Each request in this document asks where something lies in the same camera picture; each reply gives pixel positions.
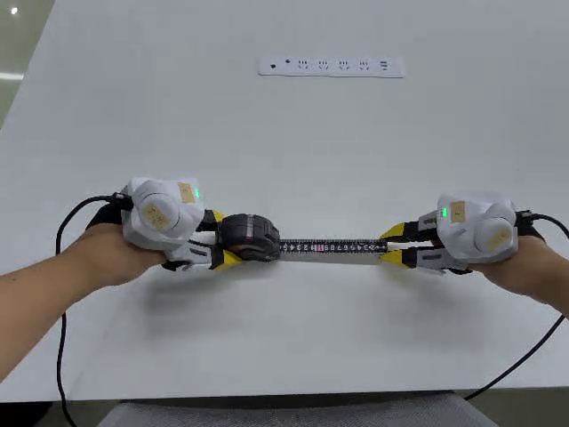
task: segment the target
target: human arm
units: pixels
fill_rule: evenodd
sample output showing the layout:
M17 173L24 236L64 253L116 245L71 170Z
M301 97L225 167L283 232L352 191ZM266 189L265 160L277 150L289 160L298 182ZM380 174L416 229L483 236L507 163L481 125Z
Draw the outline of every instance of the human arm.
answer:
M165 261L127 243L121 226L99 224L62 254L0 276L0 382L73 303Z
M507 291L545 302L569 316L569 261L539 238L520 237L517 253L506 261L469 267Z

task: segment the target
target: white power strip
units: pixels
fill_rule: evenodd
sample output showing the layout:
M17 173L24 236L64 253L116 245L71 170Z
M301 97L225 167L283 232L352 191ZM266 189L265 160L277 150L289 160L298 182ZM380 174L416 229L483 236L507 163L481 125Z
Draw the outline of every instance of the white power strip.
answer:
M307 58L297 56L259 59L261 76L405 77L403 58Z

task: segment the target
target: black cable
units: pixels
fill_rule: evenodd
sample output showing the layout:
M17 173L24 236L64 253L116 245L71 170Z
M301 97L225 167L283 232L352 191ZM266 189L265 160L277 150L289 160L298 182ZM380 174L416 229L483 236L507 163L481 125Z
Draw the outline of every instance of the black cable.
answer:
M527 215L526 219L530 222L535 221L535 220L545 220L545 221L553 222L555 225L557 225L565 233L565 236L567 238L569 238L569 229L560 220L557 220L557 219L553 218L552 216L543 215L540 213L529 213ZM553 326L549 329L549 331L524 356L522 356L516 363L514 363L511 367L506 369L504 372L502 372L496 378L491 380L487 385L485 385L484 387L482 387L476 391L473 391L464 399L465 400L471 400L471 399L475 398L476 396L480 396L486 390L490 389L495 384L499 383L501 380L506 378L508 375L510 375L516 369L518 369L537 350L539 350L543 344L545 344L545 342L553 335L553 333L557 330L557 328L561 325L561 323L564 320L565 320L565 316L562 314L561 316L559 316L559 318L557 318L557 320L555 321Z
M123 208L129 209L129 210L132 209L132 201L130 200L130 198L125 197L125 195L123 195L121 193L115 193L113 196L97 196L97 197L87 198L86 200L84 200L83 202L78 204L75 208L73 208L73 210L68 214L68 216L66 216L66 218L61 223L61 225L57 231L57 237L55 238L55 254L56 255L60 254L60 252L61 252L61 235L63 234L63 230L65 229L65 227L67 227L67 225L69 224L71 219L77 214L77 212L79 212L85 206L89 205L90 203L99 202L99 201L109 202L109 203L115 202L115 203L118 203L119 205L122 205L121 207L123 207ZM540 213L528 213L528 215L525 218L530 222L535 221L535 220L545 220L545 221L553 222L565 233L565 236L567 238L569 238L569 229L561 221L553 218L552 216L543 215ZM473 391L464 399L465 400L471 400L471 399L479 396L480 394L484 393L488 389L492 388L495 384L499 383L505 377L510 375L516 369L518 369L537 350L539 350L541 348L541 346L553 335L553 333L559 328L559 326L561 325L563 320L565 320L565 316L564 315L559 316L559 318L556 320L556 322L553 324L553 326L549 329L549 331L524 356L522 356L516 363L514 363L511 367L509 367L503 373L501 373L496 378L494 378L492 381L490 381L487 385L485 385L484 387L482 387L476 391ZM61 410L63 411L63 414L65 415L65 419L68 421L69 425L71 425L72 427L77 427L77 424L75 424L75 422L73 421L73 418L71 418L71 415L68 411L67 399L66 399L65 391L63 390L63 384L61 381L61 361L63 359L63 349L65 347L65 336L66 336L66 332L67 332L67 323L68 323L67 322L67 314L64 312L61 315L60 347L59 347L58 353L57 353L57 387L58 387L58 390L60 392Z
M75 206L73 210L65 217L65 220L61 223L59 229L57 230L57 236L55 238L55 254L59 255L61 253L61 235L63 234L63 230L67 227L71 219L83 209L85 206L89 205L93 202L114 202L115 197L113 196L97 196L97 197L89 197L81 202L79 205ZM65 347L65 335L68 329L68 316L67 313L63 313L61 315L61 334L60 334L60 347L57 351L57 368L56 368L56 376L57 376L57 388L60 391L61 397L61 410L63 411L63 415L65 419L68 421L69 425L72 427L77 427L73 418L71 418L71 414L68 411L68 402L65 397L65 391L63 390L63 383L61 381L61 360L63 359L63 349Z

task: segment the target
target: white table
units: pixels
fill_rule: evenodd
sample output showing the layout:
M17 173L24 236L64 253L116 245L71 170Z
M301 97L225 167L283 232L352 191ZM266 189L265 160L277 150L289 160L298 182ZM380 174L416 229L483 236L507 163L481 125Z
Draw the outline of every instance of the white table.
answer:
M532 0L58 0L0 133L0 271L49 256L76 202L145 174L195 175L209 206L265 215L284 237L372 237L454 189L567 221L567 13ZM408 77L257 76L258 57L281 54L400 54ZM153 270L68 314L71 399L476 388L557 316L474 274L294 262ZM2 401L58 398L58 339L59 325ZM500 386L567 386L568 359L562 326Z

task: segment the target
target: beige label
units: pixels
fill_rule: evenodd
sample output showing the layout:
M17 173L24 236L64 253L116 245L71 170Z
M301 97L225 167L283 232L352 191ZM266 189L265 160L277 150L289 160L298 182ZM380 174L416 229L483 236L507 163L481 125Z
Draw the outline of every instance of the beige label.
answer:
M466 221L466 204L464 202L451 203L451 222Z
M492 234L488 240L486 240L486 246L491 251L494 251L498 246L500 246L506 240L509 240L511 236L512 235L508 229L498 230L494 234Z
M180 189L181 201L183 203L194 203L194 192L189 184L186 182L178 182L178 188Z
M163 229L170 223L170 218L164 215L164 213L158 209L158 206L154 203L148 203L140 213L159 230Z

